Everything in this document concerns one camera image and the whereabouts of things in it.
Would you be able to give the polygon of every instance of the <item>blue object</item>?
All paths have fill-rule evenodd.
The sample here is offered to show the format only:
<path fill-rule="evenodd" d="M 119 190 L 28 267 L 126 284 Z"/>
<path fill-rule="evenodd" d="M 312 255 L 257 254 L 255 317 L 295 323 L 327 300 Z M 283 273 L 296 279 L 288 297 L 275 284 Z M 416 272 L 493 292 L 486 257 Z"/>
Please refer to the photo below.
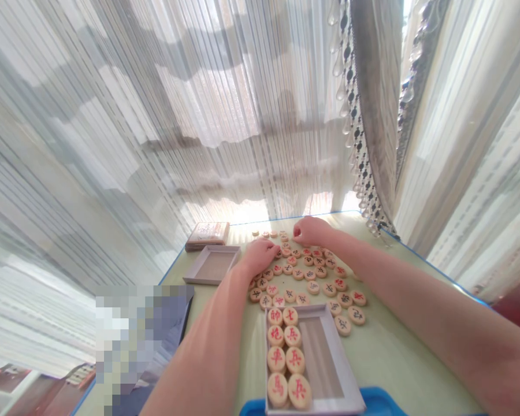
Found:
<path fill-rule="evenodd" d="M 389 394 L 380 387 L 363 387 L 360 389 L 366 411 L 363 416 L 407 416 L 402 409 L 397 406 Z M 266 400 L 249 400 L 244 404 L 240 416 L 265 416 Z"/>

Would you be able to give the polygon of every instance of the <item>light green table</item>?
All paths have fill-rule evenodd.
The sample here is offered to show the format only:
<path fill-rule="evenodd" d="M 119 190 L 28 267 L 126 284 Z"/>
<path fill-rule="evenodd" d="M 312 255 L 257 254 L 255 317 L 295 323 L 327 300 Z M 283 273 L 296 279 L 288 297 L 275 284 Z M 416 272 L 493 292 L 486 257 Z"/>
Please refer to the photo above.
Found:
<path fill-rule="evenodd" d="M 442 274 L 417 257 L 405 246 L 393 243 L 386 247 L 381 239 L 375 239 L 365 227 L 365 220 L 357 211 L 324 214 L 333 227 L 346 231 L 367 241 L 373 246 L 401 258 L 430 276 L 451 284 Z M 292 234 L 298 218 L 233 225 L 229 231 L 228 245 L 246 244 L 254 238 L 252 230 L 286 230 Z M 182 252 L 175 261 L 163 285 L 183 285 L 183 276 L 198 257 L 199 252 Z M 306 292 L 305 281 L 295 281 L 284 274 L 276 276 L 273 283 L 279 286 Z M 468 393 L 459 380 L 422 344 L 395 316 L 360 282 L 347 279 L 350 289 L 359 289 L 368 298 L 364 307 L 366 325 L 353 327 L 348 338 L 342 338 L 352 371 L 360 387 L 379 386 L 385 389 L 395 402 L 409 415 L 458 415 L 481 413 L 481 407 Z M 216 287 L 195 286 L 195 296 L 189 314 L 187 331 L 199 316 Z M 311 303 L 325 303 L 328 298 L 320 292 L 310 295 Z M 235 414 L 243 405 L 265 394 L 265 339 L 263 313 L 258 304 L 248 303 L 243 320 L 239 386 L 235 403 Z M 101 401 L 103 387 L 96 385 L 80 407 L 78 415 L 90 414 L 91 403 Z"/>

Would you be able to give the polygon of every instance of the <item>wooden game piece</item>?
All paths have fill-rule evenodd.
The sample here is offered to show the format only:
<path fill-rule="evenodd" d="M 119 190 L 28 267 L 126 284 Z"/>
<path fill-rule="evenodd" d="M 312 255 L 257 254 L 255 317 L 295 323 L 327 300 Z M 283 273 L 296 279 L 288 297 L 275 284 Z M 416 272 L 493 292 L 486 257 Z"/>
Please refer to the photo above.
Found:
<path fill-rule="evenodd" d="M 272 307 L 272 297 L 268 294 L 264 294 L 260 298 L 260 309 L 266 310 L 269 307 Z"/>
<path fill-rule="evenodd" d="M 312 270 L 309 270 L 304 275 L 304 278 L 309 281 L 316 280 L 316 274 Z"/>
<path fill-rule="evenodd" d="M 260 297 L 262 296 L 262 291 L 258 288 L 252 289 L 250 292 L 250 300 L 254 303 L 260 302 Z"/>
<path fill-rule="evenodd" d="M 306 290 L 312 295 L 317 295 L 320 292 L 320 285 L 315 281 L 309 281 L 306 285 Z"/>
<path fill-rule="evenodd" d="M 352 306 L 352 298 L 351 295 L 345 292 L 339 292 L 337 295 L 337 301 L 343 308 L 348 308 Z"/>
<path fill-rule="evenodd" d="M 279 289 L 277 286 L 269 284 L 268 287 L 266 287 L 266 293 L 271 297 L 274 297 L 279 293 Z"/>
<path fill-rule="evenodd" d="M 287 380 L 280 373 L 272 373 L 268 378 L 268 399 L 275 408 L 282 408 L 287 403 Z"/>
<path fill-rule="evenodd" d="M 283 273 L 290 275 L 291 273 L 293 273 L 293 269 L 294 269 L 293 266 L 285 265 L 285 266 L 283 266 Z"/>
<path fill-rule="evenodd" d="M 335 326 L 340 336 L 349 336 L 351 334 L 351 321 L 347 317 L 338 315 L 335 317 Z"/>
<path fill-rule="evenodd" d="M 268 321 L 270 325 L 281 326 L 283 323 L 283 312 L 276 307 L 271 308 L 268 311 Z"/>
<path fill-rule="evenodd" d="M 285 291 L 283 292 L 283 298 L 287 303 L 293 303 L 295 301 L 295 297 L 296 295 L 293 289 L 285 289 Z"/>
<path fill-rule="evenodd" d="M 347 277 L 347 271 L 341 267 L 341 266 L 337 266 L 335 268 L 335 274 L 338 275 L 340 278 L 346 278 Z"/>
<path fill-rule="evenodd" d="M 358 306 L 351 306 L 348 309 L 348 317 L 351 318 L 352 323 L 355 325 L 364 325 L 366 323 L 366 316 Z"/>
<path fill-rule="evenodd" d="M 342 278 L 337 278 L 333 281 L 333 284 L 335 285 L 335 288 L 339 291 L 339 292 L 344 292 L 347 290 L 347 284 L 345 283 L 345 281 L 342 279 Z"/>
<path fill-rule="evenodd" d="M 267 281 L 270 281 L 271 279 L 273 279 L 273 271 L 271 269 L 268 269 L 263 273 L 263 276 L 264 276 L 264 279 L 266 279 Z"/>
<path fill-rule="evenodd" d="M 299 322 L 299 314 L 296 312 L 296 309 L 292 306 L 288 306 L 283 310 L 283 322 L 285 322 L 286 325 L 295 325 Z"/>
<path fill-rule="evenodd" d="M 304 354 L 297 347 L 290 347 L 285 354 L 287 369 L 291 374 L 303 374 L 306 367 Z"/>
<path fill-rule="evenodd" d="M 334 269 L 335 266 L 337 265 L 337 262 L 335 261 L 334 258 L 330 257 L 325 260 L 325 265 L 326 265 L 326 267 L 329 267 L 330 269 Z"/>
<path fill-rule="evenodd" d="M 310 297 L 304 292 L 299 292 L 296 294 L 296 304 L 310 304 Z"/>
<path fill-rule="evenodd" d="M 324 267 L 316 267 L 314 269 L 314 273 L 316 274 L 316 276 L 318 276 L 319 278 L 325 278 L 327 275 L 328 275 L 328 272 L 325 270 Z"/>
<path fill-rule="evenodd" d="M 272 373 L 285 374 L 287 365 L 285 364 L 285 353 L 281 347 L 272 347 L 268 351 L 268 368 Z"/>
<path fill-rule="evenodd" d="M 367 302 L 366 296 L 361 291 L 351 292 L 352 300 L 358 306 L 364 306 Z"/>
<path fill-rule="evenodd" d="M 272 347 L 282 347 L 285 344 L 283 330 L 278 325 L 272 325 L 268 329 L 268 342 Z"/>
<path fill-rule="evenodd" d="M 333 317 L 340 315 L 341 311 L 343 310 L 341 305 L 339 305 L 339 303 L 335 302 L 334 300 L 328 300 L 326 305 L 328 305 L 329 311 Z"/>
<path fill-rule="evenodd" d="M 331 283 L 322 284 L 322 290 L 324 291 L 325 295 L 329 298 L 333 298 L 337 295 L 337 289 Z"/>
<path fill-rule="evenodd" d="M 312 389 L 302 374 L 293 374 L 288 382 L 289 398 L 298 410 L 308 410 L 312 405 Z"/>
<path fill-rule="evenodd" d="M 281 295 L 276 295 L 272 299 L 273 306 L 285 307 L 285 298 Z"/>
<path fill-rule="evenodd" d="M 300 335 L 299 329 L 295 325 L 287 325 L 283 332 L 285 343 L 289 347 L 299 348 L 302 344 L 302 336 Z"/>
<path fill-rule="evenodd" d="M 266 288 L 268 287 L 268 280 L 261 277 L 260 280 L 256 282 L 256 286 L 260 290 L 266 290 Z"/>
<path fill-rule="evenodd" d="M 304 273 L 300 269 L 294 269 L 293 270 L 293 279 L 295 280 L 303 280 L 304 279 Z"/>

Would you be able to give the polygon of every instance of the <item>sheer curtain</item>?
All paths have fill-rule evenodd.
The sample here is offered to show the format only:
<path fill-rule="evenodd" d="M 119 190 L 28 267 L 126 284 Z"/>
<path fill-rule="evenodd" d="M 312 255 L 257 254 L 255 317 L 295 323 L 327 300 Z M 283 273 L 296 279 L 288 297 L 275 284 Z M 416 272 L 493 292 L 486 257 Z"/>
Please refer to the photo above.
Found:
<path fill-rule="evenodd" d="M 157 284 L 198 221 L 358 207 L 329 8 L 0 1 L 0 358 L 91 360 L 95 286 Z"/>
<path fill-rule="evenodd" d="M 451 2 L 398 181 L 403 240 L 487 301 L 520 279 L 520 0 Z"/>

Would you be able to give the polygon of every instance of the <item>forearm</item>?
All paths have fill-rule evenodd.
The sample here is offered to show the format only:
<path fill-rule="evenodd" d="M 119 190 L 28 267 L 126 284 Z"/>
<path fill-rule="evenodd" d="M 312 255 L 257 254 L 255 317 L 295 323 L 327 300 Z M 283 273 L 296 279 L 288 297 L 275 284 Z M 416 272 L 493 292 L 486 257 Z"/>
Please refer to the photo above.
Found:
<path fill-rule="evenodd" d="M 323 244 L 463 381 L 486 410 L 520 414 L 520 328 L 452 286 L 348 234 L 331 231 Z"/>
<path fill-rule="evenodd" d="M 248 274 L 247 266 L 238 263 L 223 279 L 177 349 L 141 416 L 232 412 Z"/>

